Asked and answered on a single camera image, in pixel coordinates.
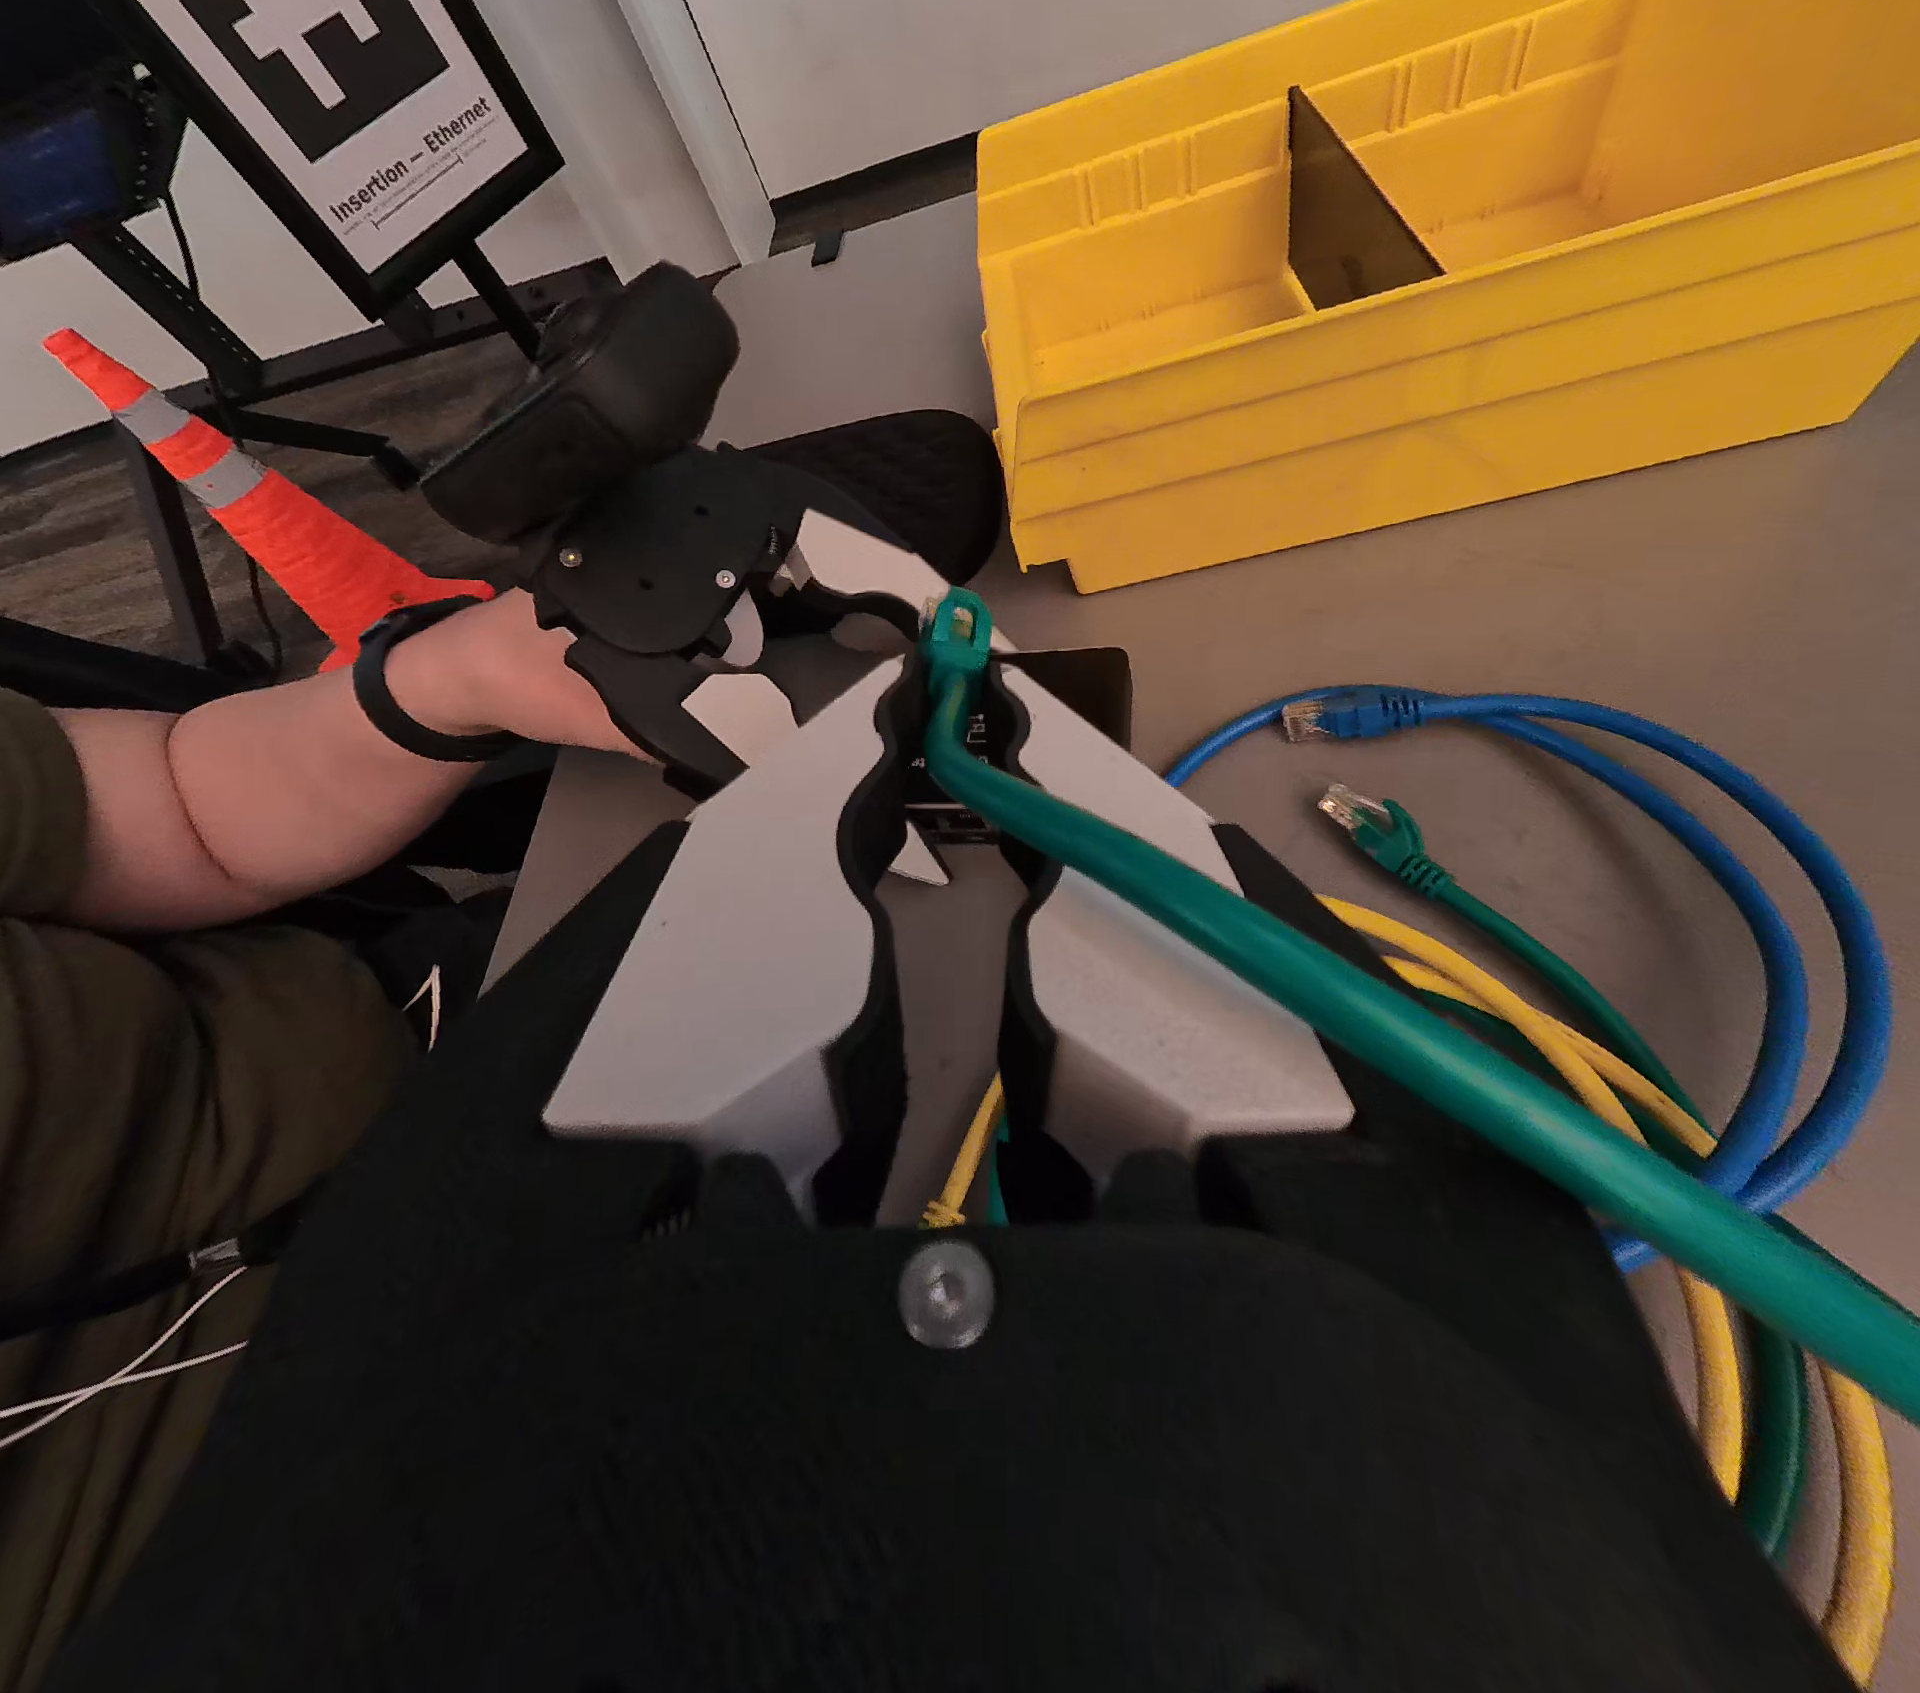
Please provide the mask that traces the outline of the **orange traffic cone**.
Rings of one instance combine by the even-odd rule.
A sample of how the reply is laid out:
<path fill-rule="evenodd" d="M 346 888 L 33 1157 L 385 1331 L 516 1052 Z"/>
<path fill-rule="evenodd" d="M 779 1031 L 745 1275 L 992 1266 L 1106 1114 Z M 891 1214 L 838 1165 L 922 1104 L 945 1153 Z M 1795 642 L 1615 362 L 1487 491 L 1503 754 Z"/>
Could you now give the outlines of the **orange traffic cone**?
<path fill-rule="evenodd" d="M 485 580 L 422 573 L 84 334 L 60 328 L 43 345 L 328 638 L 324 673 L 346 668 L 373 626 L 407 609 L 495 598 Z"/>

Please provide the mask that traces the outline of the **black wristband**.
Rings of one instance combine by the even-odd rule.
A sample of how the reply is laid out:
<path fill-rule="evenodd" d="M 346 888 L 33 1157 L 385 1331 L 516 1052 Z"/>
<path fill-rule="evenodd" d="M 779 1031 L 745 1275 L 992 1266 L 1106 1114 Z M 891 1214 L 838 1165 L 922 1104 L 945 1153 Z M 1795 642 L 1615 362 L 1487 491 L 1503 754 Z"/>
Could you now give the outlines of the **black wristband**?
<path fill-rule="evenodd" d="M 361 636 L 348 673 L 353 696 L 373 728 L 402 753 L 445 767 L 491 767 L 520 745 L 511 731 L 449 735 L 402 709 L 388 683 L 388 660 L 409 641 L 456 614 L 476 609 L 485 595 L 455 595 L 405 605 Z"/>

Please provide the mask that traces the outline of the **yellow plastic bin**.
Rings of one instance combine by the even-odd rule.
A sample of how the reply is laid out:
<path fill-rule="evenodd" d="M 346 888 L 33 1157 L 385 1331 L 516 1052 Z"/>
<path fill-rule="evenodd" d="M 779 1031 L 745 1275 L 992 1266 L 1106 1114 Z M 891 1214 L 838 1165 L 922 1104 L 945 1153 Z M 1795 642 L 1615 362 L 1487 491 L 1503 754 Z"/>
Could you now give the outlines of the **yellow plastic bin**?
<path fill-rule="evenodd" d="M 1083 592 L 1834 427 L 1918 328 L 1918 0 L 1344 0 L 986 128 L 1012 540 Z M 1302 87 L 1445 266 L 1314 311 Z"/>

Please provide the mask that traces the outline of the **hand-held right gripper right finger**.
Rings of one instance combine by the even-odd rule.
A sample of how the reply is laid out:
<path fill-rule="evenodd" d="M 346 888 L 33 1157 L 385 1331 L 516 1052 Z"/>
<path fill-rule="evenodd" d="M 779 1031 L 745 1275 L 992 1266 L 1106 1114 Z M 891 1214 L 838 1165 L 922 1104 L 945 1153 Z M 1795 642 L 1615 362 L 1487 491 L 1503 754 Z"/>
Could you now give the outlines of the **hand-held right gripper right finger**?
<path fill-rule="evenodd" d="M 992 679 L 994 753 L 1022 780 L 1243 893 L 1212 817 L 1036 679 Z M 1010 836 L 997 1179 L 1014 1222 L 1092 1214 L 1137 1153 L 1347 1131 L 1355 1104 L 1305 1021 L 1092 878 Z"/>

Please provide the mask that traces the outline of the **person's left forearm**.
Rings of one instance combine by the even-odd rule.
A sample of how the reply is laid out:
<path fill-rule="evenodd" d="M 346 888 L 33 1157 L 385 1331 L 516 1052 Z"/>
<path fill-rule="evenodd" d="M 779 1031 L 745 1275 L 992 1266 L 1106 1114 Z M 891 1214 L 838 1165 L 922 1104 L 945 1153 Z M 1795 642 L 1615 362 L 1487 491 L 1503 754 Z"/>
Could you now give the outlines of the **person's left forearm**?
<path fill-rule="evenodd" d="M 57 710 L 86 810 L 55 912 L 109 933 L 227 927 L 388 863 L 476 767 L 394 745 L 355 692 L 339 671 L 182 716 Z"/>

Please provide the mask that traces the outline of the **person's left hand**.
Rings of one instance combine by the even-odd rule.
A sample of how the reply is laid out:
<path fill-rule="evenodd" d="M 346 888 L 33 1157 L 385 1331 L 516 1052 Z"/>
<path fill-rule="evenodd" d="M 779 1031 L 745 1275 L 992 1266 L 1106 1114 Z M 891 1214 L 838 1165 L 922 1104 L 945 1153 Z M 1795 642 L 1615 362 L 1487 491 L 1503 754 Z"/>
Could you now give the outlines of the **person's left hand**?
<path fill-rule="evenodd" d="M 397 707 L 441 735 L 515 735 L 648 763 L 570 665 L 570 649 L 573 636 L 542 626 L 533 595 L 515 588 L 409 636 L 385 675 Z"/>

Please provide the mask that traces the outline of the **black network splitter box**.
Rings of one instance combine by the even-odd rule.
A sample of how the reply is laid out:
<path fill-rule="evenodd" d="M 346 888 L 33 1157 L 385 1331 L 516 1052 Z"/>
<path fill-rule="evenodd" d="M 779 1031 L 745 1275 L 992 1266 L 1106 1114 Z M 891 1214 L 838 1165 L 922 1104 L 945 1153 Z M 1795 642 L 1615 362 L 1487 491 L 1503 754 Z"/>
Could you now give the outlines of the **black network splitter box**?
<path fill-rule="evenodd" d="M 1042 691 L 1094 727 L 1096 732 L 1128 749 L 1135 741 L 1135 666 L 1116 646 L 1046 649 L 994 656 L 997 673 L 1022 673 Z M 924 753 L 911 753 L 902 783 L 907 835 L 891 864 L 924 886 L 951 883 L 948 853 L 963 847 L 994 847 L 999 830 L 971 807 L 945 794 L 929 773 Z"/>

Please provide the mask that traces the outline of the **black mesh pad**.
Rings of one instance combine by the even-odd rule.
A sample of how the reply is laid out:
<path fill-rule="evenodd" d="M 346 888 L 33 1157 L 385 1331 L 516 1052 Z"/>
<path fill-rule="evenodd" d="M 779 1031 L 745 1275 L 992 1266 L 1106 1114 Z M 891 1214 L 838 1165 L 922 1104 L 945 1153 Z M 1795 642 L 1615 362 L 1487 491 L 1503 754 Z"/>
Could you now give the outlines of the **black mesh pad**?
<path fill-rule="evenodd" d="M 841 489 L 953 585 L 974 585 L 1007 529 L 997 441 L 957 411 L 879 415 L 749 452 Z"/>

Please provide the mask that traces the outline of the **black bin divider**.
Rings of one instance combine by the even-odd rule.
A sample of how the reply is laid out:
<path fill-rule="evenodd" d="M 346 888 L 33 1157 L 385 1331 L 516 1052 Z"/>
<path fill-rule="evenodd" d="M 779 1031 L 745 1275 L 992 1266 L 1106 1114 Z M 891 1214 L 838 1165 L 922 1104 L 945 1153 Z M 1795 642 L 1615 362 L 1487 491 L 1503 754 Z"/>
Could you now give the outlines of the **black bin divider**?
<path fill-rule="evenodd" d="M 1446 273 L 1299 84 L 1289 89 L 1289 266 L 1314 311 Z"/>

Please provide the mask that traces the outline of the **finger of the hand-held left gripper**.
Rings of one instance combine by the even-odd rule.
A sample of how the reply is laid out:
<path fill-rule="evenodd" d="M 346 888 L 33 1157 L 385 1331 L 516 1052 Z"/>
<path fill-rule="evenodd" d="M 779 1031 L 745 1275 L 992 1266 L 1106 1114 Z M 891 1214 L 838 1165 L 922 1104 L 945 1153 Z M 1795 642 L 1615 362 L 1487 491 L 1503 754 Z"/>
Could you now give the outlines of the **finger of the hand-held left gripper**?
<path fill-rule="evenodd" d="M 688 771 L 686 776 L 699 780 L 686 788 L 694 801 L 708 801 L 804 724 L 794 699 L 769 673 L 708 673 L 686 695 L 682 710 L 730 757 L 727 769 Z"/>
<path fill-rule="evenodd" d="M 851 646 L 881 646 L 882 630 L 912 649 L 948 598 L 953 580 L 888 537 L 814 507 L 799 515 L 791 546 L 773 573 L 773 597 L 814 630 L 851 628 Z"/>

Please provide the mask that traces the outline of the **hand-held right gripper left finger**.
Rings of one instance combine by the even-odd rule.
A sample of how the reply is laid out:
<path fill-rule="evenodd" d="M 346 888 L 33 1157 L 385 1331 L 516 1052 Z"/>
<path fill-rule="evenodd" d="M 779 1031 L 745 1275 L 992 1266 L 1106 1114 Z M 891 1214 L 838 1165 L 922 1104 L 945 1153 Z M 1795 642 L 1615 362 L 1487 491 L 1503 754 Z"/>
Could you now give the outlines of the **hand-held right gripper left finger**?
<path fill-rule="evenodd" d="M 907 1113 L 895 931 L 911 659 L 854 680 L 682 824 L 546 1101 L 560 1138 L 773 1162 L 820 1226 L 877 1222 Z"/>

